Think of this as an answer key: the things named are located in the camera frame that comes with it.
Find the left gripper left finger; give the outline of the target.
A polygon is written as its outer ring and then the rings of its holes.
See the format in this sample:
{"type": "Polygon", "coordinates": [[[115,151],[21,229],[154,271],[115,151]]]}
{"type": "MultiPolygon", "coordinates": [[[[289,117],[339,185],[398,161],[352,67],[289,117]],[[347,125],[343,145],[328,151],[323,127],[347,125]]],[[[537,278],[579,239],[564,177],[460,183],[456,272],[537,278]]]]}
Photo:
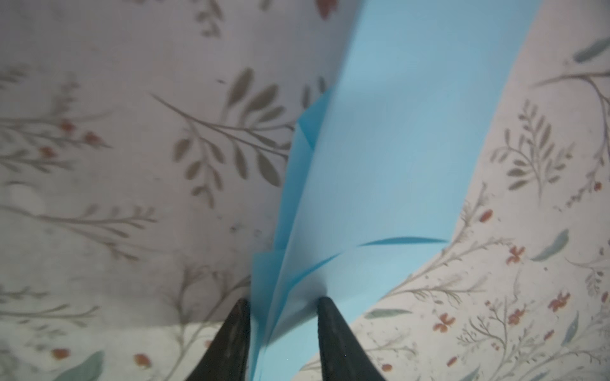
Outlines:
{"type": "Polygon", "coordinates": [[[250,338],[250,304],[240,298],[186,381],[244,381],[250,338]]]}

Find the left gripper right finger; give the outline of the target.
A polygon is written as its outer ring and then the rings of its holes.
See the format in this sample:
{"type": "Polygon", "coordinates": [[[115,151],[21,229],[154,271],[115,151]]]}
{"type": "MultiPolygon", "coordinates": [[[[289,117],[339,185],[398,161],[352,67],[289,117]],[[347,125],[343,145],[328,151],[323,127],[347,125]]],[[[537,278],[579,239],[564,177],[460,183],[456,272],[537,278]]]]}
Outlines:
{"type": "Polygon", "coordinates": [[[385,381],[331,298],[317,301],[317,314],[324,381],[385,381]]]}

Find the light blue square paper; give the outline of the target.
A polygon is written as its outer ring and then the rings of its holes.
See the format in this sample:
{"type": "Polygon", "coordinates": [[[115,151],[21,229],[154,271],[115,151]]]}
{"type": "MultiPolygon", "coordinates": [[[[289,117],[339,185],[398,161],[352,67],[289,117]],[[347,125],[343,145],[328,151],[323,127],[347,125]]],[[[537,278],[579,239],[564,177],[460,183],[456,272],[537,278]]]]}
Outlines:
{"type": "Polygon", "coordinates": [[[363,1],[328,95],[300,119],[272,253],[253,263],[250,379],[314,355],[452,238],[537,1],[363,1]]]}

